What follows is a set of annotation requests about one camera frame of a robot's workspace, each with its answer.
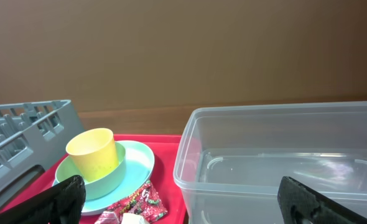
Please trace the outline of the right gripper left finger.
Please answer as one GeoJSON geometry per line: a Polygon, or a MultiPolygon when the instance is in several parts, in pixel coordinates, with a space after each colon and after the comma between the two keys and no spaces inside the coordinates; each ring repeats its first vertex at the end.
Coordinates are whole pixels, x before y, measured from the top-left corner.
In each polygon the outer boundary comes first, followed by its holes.
{"type": "Polygon", "coordinates": [[[85,197],[83,178],[73,175],[0,213],[0,224],[79,224],[85,197]]]}

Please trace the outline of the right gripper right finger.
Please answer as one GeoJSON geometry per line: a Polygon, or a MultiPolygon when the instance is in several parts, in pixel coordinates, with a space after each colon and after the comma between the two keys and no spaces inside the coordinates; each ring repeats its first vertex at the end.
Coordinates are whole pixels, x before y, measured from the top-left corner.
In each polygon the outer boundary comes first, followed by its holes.
{"type": "Polygon", "coordinates": [[[289,176],[281,179],[277,201],[285,224],[367,224],[367,218],[289,176]]]}

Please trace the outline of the light green bowl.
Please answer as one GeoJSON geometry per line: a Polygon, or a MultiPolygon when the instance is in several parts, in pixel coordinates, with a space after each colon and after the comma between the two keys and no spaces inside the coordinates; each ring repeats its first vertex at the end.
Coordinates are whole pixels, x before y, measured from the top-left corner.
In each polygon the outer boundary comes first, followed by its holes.
{"type": "MultiPolygon", "coordinates": [[[[117,141],[115,142],[115,146],[119,158],[119,165],[112,172],[98,180],[94,180],[92,182],[84,180],[86,200],[101,198],[111,193],[123,182],[127,169],[126,149],[117,141]]],[[[55,172],[55,181],[56,183],[60,183],[73,175],[81,175],[81,173],[73,163],[72,159],[67,156],[57,167],[55,172]]]]}

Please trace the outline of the yellow plastic cup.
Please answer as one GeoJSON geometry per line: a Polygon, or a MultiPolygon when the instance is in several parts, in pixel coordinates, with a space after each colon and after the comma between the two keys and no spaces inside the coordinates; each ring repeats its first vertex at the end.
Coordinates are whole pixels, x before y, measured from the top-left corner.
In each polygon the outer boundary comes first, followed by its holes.
{"type": "Polygon", "coordinates": [[[87,182],[101,179],[119,166],[114,134],[108,128],[91,129],[75,136],[65,150],[87,182]]]}

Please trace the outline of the white napkin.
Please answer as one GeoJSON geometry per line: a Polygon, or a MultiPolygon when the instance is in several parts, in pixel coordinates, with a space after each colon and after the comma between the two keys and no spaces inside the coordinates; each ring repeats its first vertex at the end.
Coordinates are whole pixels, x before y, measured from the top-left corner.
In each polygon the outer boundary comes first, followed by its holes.
{"type": "Polygon", "coordinates": [[[124,213],[121,224],[150,224],[143,216],[134,213],[124,213]]]}

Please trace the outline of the red candy wrapper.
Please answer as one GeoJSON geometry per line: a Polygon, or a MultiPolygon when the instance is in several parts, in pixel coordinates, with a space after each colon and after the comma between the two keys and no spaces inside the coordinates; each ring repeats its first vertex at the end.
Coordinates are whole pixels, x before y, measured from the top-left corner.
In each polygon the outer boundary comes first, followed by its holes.
{"type": "Polygon", "coordinates": [[[110,205],[95,221],[95,224],[121,224],[124,213],[143,216],[154,223],[167,215],[157,190],[148,180],[131,195],[110,205]]]}

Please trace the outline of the light blue plate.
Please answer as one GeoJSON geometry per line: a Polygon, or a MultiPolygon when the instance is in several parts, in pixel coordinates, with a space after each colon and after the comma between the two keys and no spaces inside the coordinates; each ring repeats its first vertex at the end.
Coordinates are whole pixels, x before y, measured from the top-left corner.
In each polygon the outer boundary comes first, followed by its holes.
{"type": "Polygon", "coordinates": [[[149,146],[138,141],[117,141],[126,149],[127,169],[123,182],[111,193],[94,200],[86,200],[81,211],[84,216],[99,215],[107,207],[132,194],[150,179],[155,164],[154,153],[149,146]]]}

